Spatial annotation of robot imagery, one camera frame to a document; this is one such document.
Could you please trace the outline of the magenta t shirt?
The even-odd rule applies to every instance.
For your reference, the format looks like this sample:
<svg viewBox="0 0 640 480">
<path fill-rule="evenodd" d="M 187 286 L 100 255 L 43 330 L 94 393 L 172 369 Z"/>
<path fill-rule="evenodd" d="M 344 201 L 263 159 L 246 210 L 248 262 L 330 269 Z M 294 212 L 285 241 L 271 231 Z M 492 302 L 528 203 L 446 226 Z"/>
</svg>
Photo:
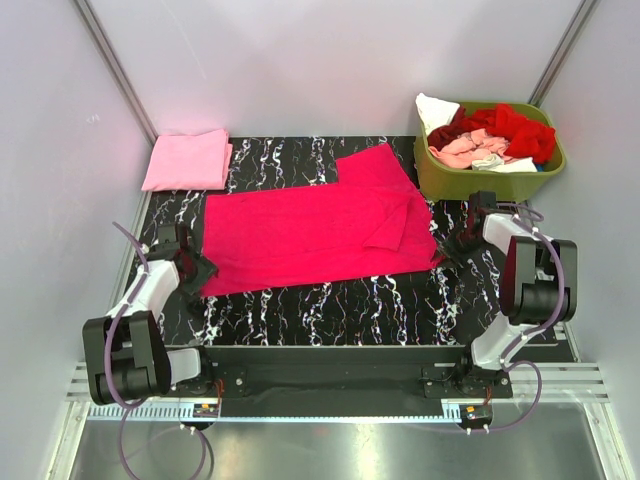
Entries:
<svg viewBox="0 0 640 480">
<path fill-rule="evenodd" d="M 335 183 L 209 196 L 202 252 L 219 272 L 203 295 L 434 268 L 430 210 L 391 147 L 336 165 Z"/>
</svg>

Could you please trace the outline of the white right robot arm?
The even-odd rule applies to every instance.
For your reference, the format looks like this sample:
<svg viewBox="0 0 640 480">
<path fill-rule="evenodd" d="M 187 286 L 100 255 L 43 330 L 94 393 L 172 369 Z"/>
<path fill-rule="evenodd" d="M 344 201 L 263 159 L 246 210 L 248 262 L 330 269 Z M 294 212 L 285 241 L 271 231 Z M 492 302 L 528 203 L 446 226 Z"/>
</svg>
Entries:
<svg viewBox="0 0 640 480">
<path fill-rule="evenodd" d="M 498 300 L 500 313 L 468 347 L 454 384 L 476 396 L 490 383 L 489 373 L 506 371 L 530 340 L 573 318 L 577 309 L 578 246 L 528 226 L 517 214 L 473 213 L 438 244 L 433 260 L 462 266 L 473 251 L 492 245 L 505 255 Z"/>
</svg>

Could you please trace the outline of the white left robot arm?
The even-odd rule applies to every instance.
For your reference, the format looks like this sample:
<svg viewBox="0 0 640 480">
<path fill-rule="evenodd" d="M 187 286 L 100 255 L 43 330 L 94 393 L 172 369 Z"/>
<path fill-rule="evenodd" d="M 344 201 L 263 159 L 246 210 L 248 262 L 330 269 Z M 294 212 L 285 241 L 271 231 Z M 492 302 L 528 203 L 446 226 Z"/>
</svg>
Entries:
<svg viewBox="0 0 640 480">
<path fill-rule="evenodd" d="M 218 268 L 191 248 L 141 252 L 141 264 L 121 300 L 86 321 L 82 339 L 89 394 L 98 405 L 134 408 L 182 384 L 196 396 L 215 386 L 216 372 L 199 347 L 168 351 L 157 321 L 172 294 L 198 296 Z"/>
</svg>

